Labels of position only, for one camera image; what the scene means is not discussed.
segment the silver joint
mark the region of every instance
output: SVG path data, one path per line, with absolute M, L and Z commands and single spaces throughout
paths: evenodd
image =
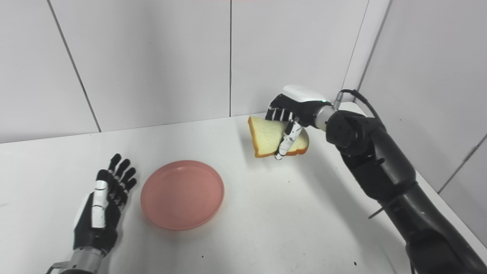
M 315 126 L 322 131 L 326 131 L 328 119 L 335 113 L 336 109 L 332 106 L 324 106 L 318 110 L 315 118 Z
M 100 268 L 105 253 L 99 249 L 84 246 L 75 249 L 66 269 L 79 269 L 96 273 Z

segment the white wall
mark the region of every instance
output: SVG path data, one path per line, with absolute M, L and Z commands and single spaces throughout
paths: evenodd
M 290 83 L 330 98 L 343 85 L 355 88 L 387 1 L 52 5 L 101 130 L 109 131 L 261 112 Z M 16 92 L 0 102 L 0 142 L 97 131 L 48 2 L 2 5 L 9 38 L 2 84 Z
M 288 84 L 306 85 L 334 98 L 342 88 L 367 2 L 233 1 L 231 114 L 266 110 Z M 362 57 L 364 64 L 367 57 Z
M 97 132 L 45 0 L 0 1 L 0 143 Z
M 229 1 L 52 3 L 102 131 L 229 116 Z
M 393 0 L 360 88 L 436 191 L 487 133 L 485 14 L 482 0 Z M 484 150 L 442 197 L 487 244 Z

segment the bread crust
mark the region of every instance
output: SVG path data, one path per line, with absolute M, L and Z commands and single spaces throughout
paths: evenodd
M 254 125 L 252 124 L 252 118 L 251 116 L 249 116 L 248 120 L 247 120 L 247 123 L 250 127 L 250 134 L 252 135 L 252 145 L 254 146 L 254 151 L 255 151 L 255 158 L 264 158 L 264 157 L 267 157 L 267 156 L 272 156 L 274 155 L 274 153 L 268 153 L 268 154 L 258 154 L 258 146 L 257 146 L 257 143 L 255 142 L 256 138 L 255 138 L 255 131 L 254 131 Z M 298 155 L 298 154 L 305 154 L 306 151 L 308 151 L 308 147 L 305 147 L 303 149 L 297 149 L 295 151 L 288 151 L 286 153 L 286 156 L 295 156 L 295 155 Z

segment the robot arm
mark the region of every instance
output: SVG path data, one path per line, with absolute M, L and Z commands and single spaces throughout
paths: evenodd
M 339 110 L 344 92 L 364 101 L 375 117 Z M 405 239 L 406 252 L 418 273 L 487 274 L 479 256 L 419 187 L 413 166 L 362 95 L 343 90 L 332 105 L 325 100 L 296 99 L 304 93 L 302 87 L 287 86 L 271 103 L 266 119 L 326 131 L 326 140 L 340 151 L 365 194 L 378 201 Z M 274 114 L 286 111 L 292 114 Z M 281 143 L 276 155 L 285 155 L 288 146 Z

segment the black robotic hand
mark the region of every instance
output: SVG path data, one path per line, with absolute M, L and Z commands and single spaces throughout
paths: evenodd
M 129 168 L 128 159 L 120 162 L 121 159 L 120 154 L 115 154 L 108 169 L 100 170 L 96 176 L 95 189 L 89 194 L 75 227 L 71 260 L 53 264 L 47 274 L 53 269 L 61 269 L 61 274 L 95 274 L 102 259 L 115 246 L 118 222 L 129 191 L 137 183 L 133 178 L 135 168 Z
M 277 160 L 286 155 L 303 127 L 316 127 L 317 114 L 324 106 L 331 108 L 331 104 L 320 94 L 297 85 L 284 87 L 284 92 L 271 102 L 265 116 L 266 120 L 288 122 L 279 147 L 274 153 Z
M 125 159 L 119 164 L 121 159 L 120 154 L 115 154 L 108 169 L 98 172 L 95 191 L 89 195 L 75 227 L 74 249 L 90 246 L 106 255 L 114 247 L 118 221 L 129 191 L 137 183 L 133 178 L 135 168 L 127 170 L 130 160 Z

